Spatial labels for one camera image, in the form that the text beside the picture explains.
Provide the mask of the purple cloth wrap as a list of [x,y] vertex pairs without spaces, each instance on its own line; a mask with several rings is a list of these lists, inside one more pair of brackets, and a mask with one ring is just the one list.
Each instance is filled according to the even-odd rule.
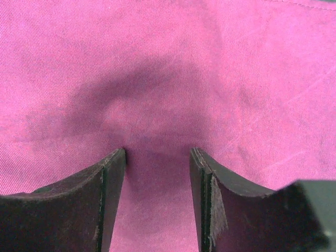
[[199,147],[271,189],[335,179],[335,3],[1,1],[1,193],[125,148],[112,251],[197,251]]

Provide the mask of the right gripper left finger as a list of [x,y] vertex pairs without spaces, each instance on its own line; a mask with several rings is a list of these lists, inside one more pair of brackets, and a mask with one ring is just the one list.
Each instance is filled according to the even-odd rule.
[[124,149],[31,193],[1,196],[1,251],[109,251]]

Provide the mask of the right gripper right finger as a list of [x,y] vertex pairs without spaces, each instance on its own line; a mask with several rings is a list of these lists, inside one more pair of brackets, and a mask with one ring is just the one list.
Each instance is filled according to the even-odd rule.
[[274,191],[199,148],[190,152],[190,179],[200,251],[335,251],[335,181]]

